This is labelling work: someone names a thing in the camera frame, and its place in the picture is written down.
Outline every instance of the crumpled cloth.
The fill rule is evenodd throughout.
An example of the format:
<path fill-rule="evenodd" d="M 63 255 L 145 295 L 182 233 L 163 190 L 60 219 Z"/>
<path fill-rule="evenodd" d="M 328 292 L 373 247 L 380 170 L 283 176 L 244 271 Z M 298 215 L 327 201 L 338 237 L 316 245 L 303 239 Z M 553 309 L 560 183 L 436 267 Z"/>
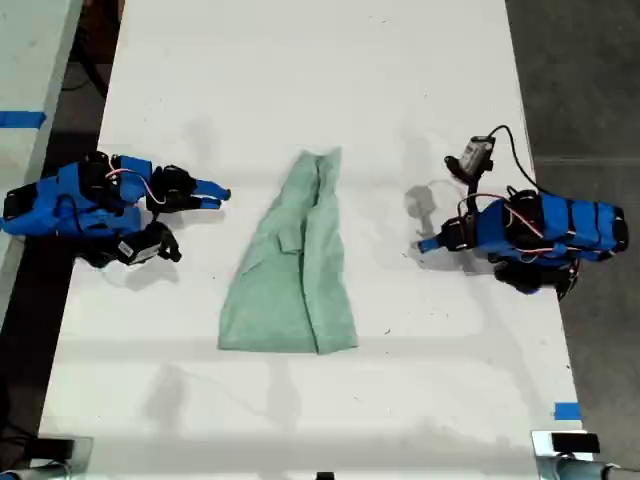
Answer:
<path fill-rule="evenodd" d="M 325 354 L 357 346 L 342 281 L 340 155 L 303 152 L 294 164 L 231 284 L 220 349 Z"/>

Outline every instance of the blue painter's tape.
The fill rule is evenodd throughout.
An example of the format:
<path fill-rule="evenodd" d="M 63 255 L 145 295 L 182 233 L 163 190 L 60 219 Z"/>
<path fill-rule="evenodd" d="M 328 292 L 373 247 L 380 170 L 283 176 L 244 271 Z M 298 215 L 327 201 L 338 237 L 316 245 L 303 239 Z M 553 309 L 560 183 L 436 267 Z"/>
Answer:
<path fill-rule="evenodd" d="M 580 405 L 576 402 L 556 402 L 554 417 L 556 420 L 580 420 Z"/>
<path fill-rule="evenodd" d="M 0 110 L 0 128 L 40 128 L 46 118 L 44 112 Z"/>

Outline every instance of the electrical wire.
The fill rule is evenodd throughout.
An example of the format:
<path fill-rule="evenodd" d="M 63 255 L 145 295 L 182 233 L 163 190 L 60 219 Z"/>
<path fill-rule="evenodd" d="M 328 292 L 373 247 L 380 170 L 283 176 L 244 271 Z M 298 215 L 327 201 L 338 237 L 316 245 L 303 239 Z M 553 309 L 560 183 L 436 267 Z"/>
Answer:
<path fill-rule="evenodd" d="M 111 170 L 109 173 L 107 173 L 104 176 L 104 178 L 110 178 L 110 177 L 113 177 L 114 175 L 121 175 L 123 173 L 133 173 L 134 175 L 137 175 L 138 177 L 140 177 L 140 180 L 142 180 L 142 183 L 144 183 L 144 187 L 146 188 L 147 192 L 149 193 L 149 196 L 153 199 L 153 201 L 159 205 L 165 204 L 165 200 L 162 200 L 162 201 L 158 200 L 156 196 L 153 194 L 153 191 L 151 190 L 151 187 L 147 183 L 147 180 L 144 178 L 144 175 L 136 172 L 135 170 L 131 170 L 129 168 L 116 168 L 115 170 Z"/>
<path fill-rule="evenodd" d="M 504 200 L 505 205 L 504 208 L 506 208 L 512 216 L 517 217 L 527 228 L 529 228 L 529 230 L 531 230 L 538 238 L 544 238 L 544 235 L 542 234 L 542 232 L 540 230 L 538 230 L 536 227 L 534 227 L 533 225 L 531 225 L 531 223 L 524 217 L 524 215 L 522 215 L 521 213 L 518 213 L 516 210 L 514 210 L 512 207 L 510 207 L 508 204 L 510 203 L 509 199 L 503 195 L 497 195 L 494 193 L 473 193 L 471 195 L 469 195 L 466 198 L 463 198 L 462 200 L 460 200 L 458 202 L 458 216 L 461 217 L 462 216 L 462 211 L 460 209 L 460 206 L 467 201 L 467 199 L 471 198 L 471 197 L 490 197 L 490 198 L 498 198 L 501 200 Z"/>
<path fill-rule="evenodd" d="M 56 206 L 53 209 L 53 211 L 55 212 L 56 215 L 58 215 L 58 210 L 59 210 L 60 206 L 62 205 L 62 200 L 63 199 L 71 200 L 71 207 L 73 208 L 73 220 L 74 220 L 74 222 L 76 224 L 76 228 L 78 229 L 78 233 L 80 233 L 80 235 L 84 236 L 84 230 L 82 228 L 82 225 L 80 225 L 80 218 L 78 217 L 78 205 L 76 204 L 75 198 L 73 198 L 68 193 L 63 193 L 56 200 Z"/>
<path fill-rule="evenodd" d="M 527 249 L 523 249 L 523 248 L 516 248 L 516 250 L 518 252 L 522 252 L 522 253 L 549 253 L 549 252 L 553 252 L 553 248 L 551 247 L 545 247 L 545 248 L 534 248 L 532 250 L 527 250 Z M 567 250 L 570 250 L 572 252 L 580 252 L 582 251 L 579 248 L 576 247 L 567 247 Z"/>
<path fill-rule="evenodd" d="M 536 181 L 531 178 L 529 176 L 529 174 L 525 171 L 525 169 L 522 167 L 522 164 L 520 163 L 520 159 L 518 159 L 518 154 L 516 153 L 516 142 L 513 139 L 513 133 L 511 132 L 511 129 L 509 128 L 508 125 L 499 125 L 496 128 L 494 128 L 493 130 L 491 130 L 491 133 L 489 133 L 489 135 L 487 135 L 487 137 L 493 137 L 495 133 L 497 133 L 500 130 L 504 130 L 507 132 L 507 135 L 509 135 L 509 142 L 511 143 L 511 153 L 513 155 L 513 160 L 516 162 L 516 165 L 518 166 L 518 169 L 520 170 L 520 173 L 522 173 L 522 175 L 524 175 L 524 178 L 526 178 L 529 183 L 531 185 L 533 185 L 534 187 L 536 187 L 540 192 L 546 193 L 548 195 L 551 195 L 551 193 L 545 189 L 542 188 L 540 185 L 538 185 L 536 183 Z"/>

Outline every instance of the white surface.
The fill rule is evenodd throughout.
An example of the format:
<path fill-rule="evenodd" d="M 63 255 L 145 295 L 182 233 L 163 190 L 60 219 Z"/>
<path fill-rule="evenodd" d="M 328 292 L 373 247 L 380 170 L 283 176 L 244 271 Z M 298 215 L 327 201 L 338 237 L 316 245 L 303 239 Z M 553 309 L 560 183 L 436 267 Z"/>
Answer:
<path fill-rule="evenodd" d="M 81 0 L 0 0 L 0 110 L 48 117 L 40 130 L 0 128 L 2 202 L 7 191 L 40 177 L 81 6 Z M 0 233 L 0 327 L 21 257 L 22 243 Z"/>
<path fill-rule="evenodd" d="M 78 262 L 42 431 L 94 437 L 91 478 L 536 478 L 530 431 L 576 399 L 555 294 L 523 296 L 469 253 L 409 252 L 422 227 L 405 194 L 430 188 L 439 226 L 464 192 L 443 157 L 500 123 L 528 164 L 501 0 L 129 0 L 101 148 L 233 198 L 164 217 L 176 265 Z M 290 165 L 336 145 L 360 348 L 217 351 Z M 526 186 L 502 136 L 494 159 L 483 189 Z"/>

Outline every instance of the robotic hand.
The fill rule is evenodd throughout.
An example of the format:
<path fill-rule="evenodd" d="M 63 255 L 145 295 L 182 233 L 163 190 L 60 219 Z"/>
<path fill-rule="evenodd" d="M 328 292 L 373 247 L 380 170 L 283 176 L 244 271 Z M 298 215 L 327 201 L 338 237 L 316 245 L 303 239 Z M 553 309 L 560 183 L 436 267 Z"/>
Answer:
<path fill-rule="evenodd" d="M 494 134 L 500 129 L 509 134 L 521 173 L 539 192 L 518 192 L 509 186 L 509 197 L 477 193 L 480 177 L 493 168 Z M 443 246 L 453 252 L 477 248 L 498 264 L 498 280 L 524 293 L 552 285 L 562 298 L 577 281 L 581 259 L 602 261 L 627 249 L 629 236 L 622 209 L 562 198 L 539 187 L 520 165 L 506 125 L 486 137 L 473 137 L 460 159 L 446 157 L 445 164 L 468 186 L 468 195 L 458 203 L 458 216 L 446 221 L 440 234 L 418 242 L 421 253 Z M 496 200 L 479 211 L 477 197 Z M 460 207 L 465 202 L 463 215 Z"/>
<path fill-rule="evenodd" d="M 135 204 L 146 196 L 154 219 L 142 229 Z M 0 229 L 11 235 L 61 235 L 79 239 L 79 255 L 97 267 L 112 260 L 127 265 L 156 255 L 177 262 L 178 243 L 157 221 L 160 213 L 220 208 L 231 191 L 127 156 L 95 152 L 84 160 L 7 193 Z"/>

